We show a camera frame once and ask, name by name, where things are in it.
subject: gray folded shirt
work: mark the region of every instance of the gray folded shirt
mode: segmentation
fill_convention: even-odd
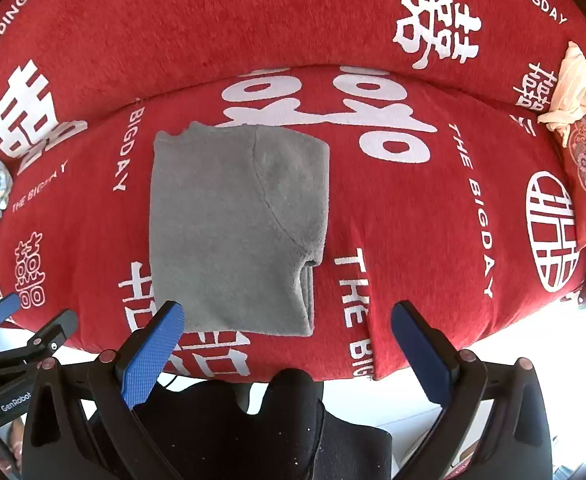
[[[274,126],[159,132],[150,260],[185,332],[313,333],[328,216],[328,145]]]

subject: screw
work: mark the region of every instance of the screw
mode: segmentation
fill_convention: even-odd
[[[105,350],[100,354],[100,362],[110,363],[115,359],[116,355],[115,350]]]
[[[460,350],[460,358],[462,361],[466,361],[467,363],[472,363],[477,359],[476,355],[471,352],[468,348],[463,348]]]
[[[42,368],[44,370],[51,370],[51,368],[55,367],[55,358],[47,357],[42,361]]]
[[[518,359],[518,365],[520,365],[525,370],[532,370],[533,369],[533,363],[530,360],[528,360],[526,357],[520,357]]]

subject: blue gripper pad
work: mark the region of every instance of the blue gripper pad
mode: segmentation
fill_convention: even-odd
[[[0,323],[15,314],[21,306],[20,297],[14,292],[0,300]]]
[[[122,376],[122,397],[131,410],[148,399],[184,330],[184,310],[181,304],[165,303],[156,316],[160,313],[163,314],[162,319],[146,337]]]
[[[416,314],[403,302],[396,303],[391,311],[391,330],[427,398],[446,406],[451,399],[451,374],[426,333],[432,329],[421,316],[416,319]]]

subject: cream-colored cloth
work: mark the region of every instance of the cream-colored cloth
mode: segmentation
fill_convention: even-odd
[[[586,58],[573,41],[569,41],[566,55],[560,67],[558,86],[551,98],[546,114],[538,117],[538,123],[547,123],[550,131],[557,131],[566,148],[571,124],[586,115]]]

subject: white floor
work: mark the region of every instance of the white floor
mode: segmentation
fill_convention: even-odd
[[[27,331],[0,329],[0,349],[22,346],[29,337]],[[471,348],[484,361],[512,364],[521,356],[531,359],[545,397],[551,436],[558,436],[554,463],[577,466],[586,460],[586,309],[577,309],[573,302],[551,304]],[[55,356],[64,364],[94,358],[68,348],[61,348]],[[160,381],[166,384],[170,378],[163,374]],[[171,389],[181,390],[194,382],[178,378]],[[249,413],[259,410],[265,388],[265,384],[252,388]],[[324,403],[343,420],[389,431],[398,463],[432,425],[439,410],[426,399],[409,369],[381,381],[326,381]],[[468,444],[480,436],[489,409],[490,404],[483,405],[484,418],[478,417]]]

